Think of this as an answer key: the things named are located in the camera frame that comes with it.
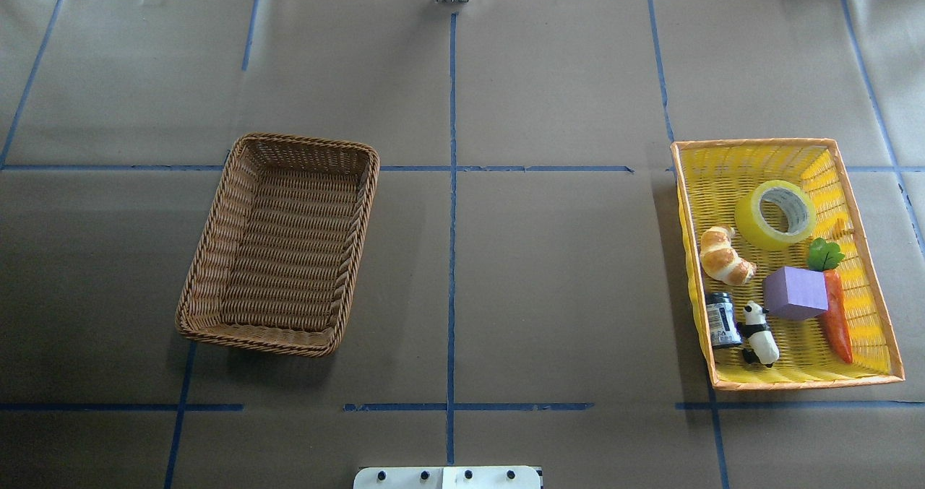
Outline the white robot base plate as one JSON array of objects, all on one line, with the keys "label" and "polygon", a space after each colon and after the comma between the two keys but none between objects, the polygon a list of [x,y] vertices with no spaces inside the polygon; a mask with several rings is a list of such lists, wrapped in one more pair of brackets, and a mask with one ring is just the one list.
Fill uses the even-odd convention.
[{"label": "white robot base plate", "polygon": [[543,488],[541,468],[528,465],[367,467],[353,488]]}]

